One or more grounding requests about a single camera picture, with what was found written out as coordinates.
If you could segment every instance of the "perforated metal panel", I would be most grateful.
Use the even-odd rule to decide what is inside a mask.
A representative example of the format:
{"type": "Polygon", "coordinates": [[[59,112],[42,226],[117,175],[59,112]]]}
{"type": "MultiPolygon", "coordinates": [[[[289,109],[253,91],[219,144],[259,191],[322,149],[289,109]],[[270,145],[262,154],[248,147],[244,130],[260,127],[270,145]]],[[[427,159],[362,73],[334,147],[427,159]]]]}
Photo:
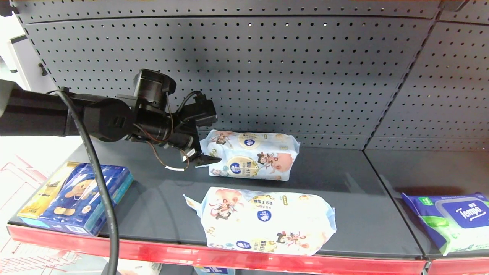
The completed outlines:
{"type": "Polygon", "coordinates": [[[381,15],[432,18],[439,1],[16,0],[24,23],[114,17],[381,15]]]}
{"type": "Polygon", "coordinates": [[[459,12],[443,11],[440,20],[489,24],[489,1],[471,1],[459,12]]]}
{"type": "Polygon", "coordinates": [[[487,139],[373,137],[368,149],[417,151],[489,151],[487,139]]]}
{"type": "MultiPolygon", "coordinates": [[[[489,138],[486,32],[486,26],[437,23],[375,136],[451,138],[450,150],[482,150],[465,144],[489,138]]],[[[368,148],[406,149],[402,143],[382,144],[388,140],[376,139],[368,148]]]]}
{"type": "Polygon", "coordinates": [[[428,24],[135,18],[33,23],[26,30],[56,83],[74,92],[132,94],[137,71],[156,69],[177,81],[173,108],[191,90],[212,98],[217,129],[298,134],[309,146],[361,149],[428,24]]]}

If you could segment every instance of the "blue box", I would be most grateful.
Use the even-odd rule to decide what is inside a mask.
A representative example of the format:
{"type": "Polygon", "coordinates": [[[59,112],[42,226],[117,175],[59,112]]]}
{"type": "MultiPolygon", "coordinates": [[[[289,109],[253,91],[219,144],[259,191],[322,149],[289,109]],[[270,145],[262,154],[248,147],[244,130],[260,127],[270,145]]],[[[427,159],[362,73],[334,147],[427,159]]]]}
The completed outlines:
{"type": "MultiPolygon", "coordinates": [[[[133,176],[127,167],[101,167],[115,207],[133,182],[133,176]]],[[[66,163],[46,181],[17,216],[33,227],[78,235],[98,235],[106,217],[91,165],[66,163]]]]}

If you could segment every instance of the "tissue box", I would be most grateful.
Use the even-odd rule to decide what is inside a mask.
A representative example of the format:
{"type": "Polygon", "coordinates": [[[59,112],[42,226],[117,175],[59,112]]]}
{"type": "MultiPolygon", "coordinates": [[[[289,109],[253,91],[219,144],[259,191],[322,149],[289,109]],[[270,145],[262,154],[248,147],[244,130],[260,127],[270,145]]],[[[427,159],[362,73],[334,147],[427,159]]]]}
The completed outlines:
{"type": "Polygon", "coordinates": [[[202,203],[183,196],[212,248],[313,255],[336,232],[334,209],[316,195],[211,187],[202,203]]]}
{"type": "Polygon", "coordinates": [[[200,141],[206,155],[221,158],[209,166],[209,175],[288,181],[299,153],[293,136],[271,133],[235,133],[212,130],[200,141]]]}
{"type": "Polygon", "coordinates": [[[224,267],[194,266],[197,275],[234,275],[234,269],[224,267]]]}
{"type": "Polygon", "coordinates": [[[419,216],[443,256],[489,249],[489,201],[481,193],[465,196],[402,198],[419,216]]]}
{"type": "MultiPolygon", "coordinates": [[[[115,207],[133,182],[133,176],[123,166],[101,167],[115,207]]],[[[17,216],[33,227],[98,235],[106,217],[91,165],[78,162],[64,164],[17,216]]]]}

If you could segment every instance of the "shelf surface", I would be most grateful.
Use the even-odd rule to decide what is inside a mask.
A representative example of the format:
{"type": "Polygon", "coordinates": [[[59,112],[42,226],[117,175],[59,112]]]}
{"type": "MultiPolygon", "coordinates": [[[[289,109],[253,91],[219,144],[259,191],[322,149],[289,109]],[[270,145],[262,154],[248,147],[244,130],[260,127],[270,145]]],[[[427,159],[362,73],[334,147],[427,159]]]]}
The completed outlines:
{"type": "Polygon", "coordinates": [[[489,250],[479,250],[450,253],[443,257],[400,195],[402,192],[420,196],[475,192],[488,195],[488,153],[367,150],[366,155],[394,197],[426,256],[430,259],[489,256],[489,250]]]}
{"type": "MultiPolygon", "coordinates": [[[[159,164],[144,143],[94,141],[94,145],[102,164],[127,166],[136,180],[116,209],[121,238],[205,245],[199,218],[186,205],[182,194],[200,201],[209,187],[222,186],[323,197],[336,208],[338,231],[318,254],[394,259],[415,259],[421,255],[361,151],[301,148],[290,180],[275,182],[210,177],[207,168],[170,171],[159,164]]],[[[175,149],[158,150],[167,163],[179,157],[175,149]]],[[[69,160],[87,162],[84,147],[78,148],[69,160]]],[[[10,223],[22,224],[17,217],[10,223]]],[[[101,236],[108,236],[107,227],[101,236]]]]}

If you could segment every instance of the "red shelf stripe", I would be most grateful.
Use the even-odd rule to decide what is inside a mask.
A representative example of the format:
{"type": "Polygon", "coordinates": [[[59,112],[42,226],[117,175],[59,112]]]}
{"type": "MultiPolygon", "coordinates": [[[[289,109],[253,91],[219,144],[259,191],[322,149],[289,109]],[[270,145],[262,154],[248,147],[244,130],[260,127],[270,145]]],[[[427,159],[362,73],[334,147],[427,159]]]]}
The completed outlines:
{"type": "Polygon", "coordinates": [[[433,260],[428,275],[488,274],[489,257],[433,260]]]}
{"type": "MultiPolygon", "coordinates": [[[[7,225],[19,242],[109,256],[109,239],[7,225]]],[[[180,265],[335,275],[419,275],[425,261],[295,256],[211,249],[204,246],[121,240],[120,258],[180,265]]]]}

